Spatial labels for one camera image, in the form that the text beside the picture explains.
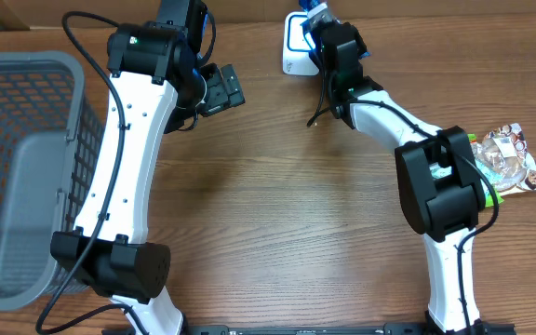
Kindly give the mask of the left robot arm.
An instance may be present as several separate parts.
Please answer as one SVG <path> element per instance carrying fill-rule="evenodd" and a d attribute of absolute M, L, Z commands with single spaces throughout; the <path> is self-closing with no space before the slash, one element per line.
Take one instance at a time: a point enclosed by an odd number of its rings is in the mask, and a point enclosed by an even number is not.
<path fill-rule="evenodd" d="M 97 73 L 109 90 L 107 120 L 87 198 L 50 252 L 70 279 L 109 299 L 133 334 L 180 335 L 184 314 L 169 297 L 170 250 L 148 239 L 148 207 L 163 137 L 241 105 L 235 69 L 203 45 L 215 19 L 200 0 L 164 1 L 142 25 L 116 23 Z"/>

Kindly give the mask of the blue cookie packet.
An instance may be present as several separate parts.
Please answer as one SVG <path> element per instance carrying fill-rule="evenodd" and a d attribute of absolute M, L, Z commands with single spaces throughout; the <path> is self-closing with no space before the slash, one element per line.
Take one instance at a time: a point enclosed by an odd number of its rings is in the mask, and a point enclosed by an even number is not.
<path fill-rule="evenodd" d="M 357 55 L 359 59 L 364 59 L 370 55 L 356 27 L 350 22 L 341 22 L 332 14 L 326 1 L 300 0 L 299 5 L 306 13 L 306 20 L 301 24 L 302 36 L 316 56 L 321 55 L 323 48 L 321 34 L 326 29 L 339 26 L 348 29 L 352 33 L 358 48 Z"/>

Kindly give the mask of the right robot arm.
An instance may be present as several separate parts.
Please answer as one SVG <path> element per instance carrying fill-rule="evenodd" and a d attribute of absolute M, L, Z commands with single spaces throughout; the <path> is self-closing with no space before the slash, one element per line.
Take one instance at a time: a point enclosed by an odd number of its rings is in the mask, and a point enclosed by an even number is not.
<path fill-rule="evenodd" d="M 479 213 L 495 192 L 476 166 L 466 132 L 423 122 L 364 75 L 360 61 L 368 51 L 355 26 L 309 19 L 302 29 L 323 74 L 328 112 L 394 154 L 402 213 L 425 244 L 430 332 L 483 333 L 473 290 L 472 246 L 486 230 L 478 224 Z"/>

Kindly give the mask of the beige snack bag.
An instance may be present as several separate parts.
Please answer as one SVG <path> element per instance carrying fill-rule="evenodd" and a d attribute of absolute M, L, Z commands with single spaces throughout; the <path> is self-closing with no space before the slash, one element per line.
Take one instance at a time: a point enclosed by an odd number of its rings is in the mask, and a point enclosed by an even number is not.
<path fill-rule="evenodd" d="M 536 191 L 536 162 L 518 123 L 495 128 L 481 140 L 469 137 L 478 168 L 499 196 Z"/>

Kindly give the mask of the light teal snack packet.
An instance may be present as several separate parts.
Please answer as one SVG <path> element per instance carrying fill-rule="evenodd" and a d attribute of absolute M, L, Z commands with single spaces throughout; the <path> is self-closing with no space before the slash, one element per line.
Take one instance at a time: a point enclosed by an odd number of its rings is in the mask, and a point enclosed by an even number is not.
<path fill-rule="evenodd" d="M 462 188 L 460 179 L 455 173 L 454 169 L 462 167 L 465 168 L 467 174 L 473 173 L 478 181 L 481 182 L 484 192 L 488 191 L 488 188 L 480 179 L 480 175 L 484 175 L 485 178 L 493 184 L 495 181 L 500 179 L 499 175 L 495 172 L 492 172 L 487 167 L 484 167 L 478 161 L 475 161 L 474 164 L 469 165 L 465 163 L 461 158 L 456 160 L 456 166 L 441 167 L 438 163 L 433 163 L 429 166 L 431 176 L 434 179 L 435 188 L 438 191 L 446 191 L 455 188 Z"/>

